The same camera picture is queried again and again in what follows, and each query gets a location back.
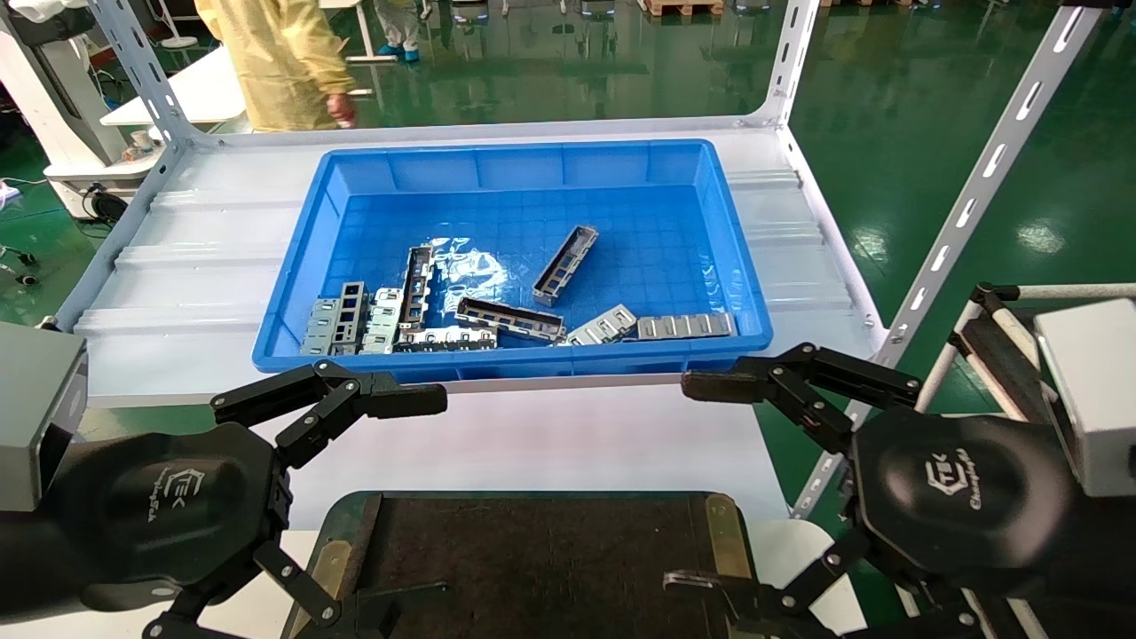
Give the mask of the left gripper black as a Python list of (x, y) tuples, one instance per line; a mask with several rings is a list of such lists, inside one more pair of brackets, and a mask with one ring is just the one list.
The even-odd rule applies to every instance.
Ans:
[[(210, 431), (72, 445), (36, 509), (3, 513), (1, 611), (116, 613), (179, 594), (147, 638), (233, 638), (198, 619), (261, 569), (308, 613), (296, 638), (390, 638), (408, 603), (446, 597), (449, 586), (333, 598), (276, 543), (289, 526), (287, 468), (303, 468), (362, 417), (448, 407), (441, 384), (406, 387), (323, 359), (216, 395), (215, 420), (226, 424)], [(275, 448), (245, 429), (295, 410)]]

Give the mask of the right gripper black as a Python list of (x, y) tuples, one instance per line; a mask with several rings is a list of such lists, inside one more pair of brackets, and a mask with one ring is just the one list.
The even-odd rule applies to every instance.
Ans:
[(826, 453), (847, 453), (857, 529), (783, 589), (754, 579), (679, 570), (665, 590), (722, 607), (730, 626), (766, 638), (976, 638), (968, 606), (941, 607), (892, 626), (836, 634), (812, 614), (849, 566), (867, 559), (897, 586), (949, 586), (1026, 600), (1131, 606), (1133, 498), (1092, 497), (1054, 429), (976, 416), (887, 410), (852, 437), (853, 420), (822, 391), (870, 407), (913, 408), (921, 380), (813, 343), (730, 370), (690, 370), (698, 401), (767, 403)]

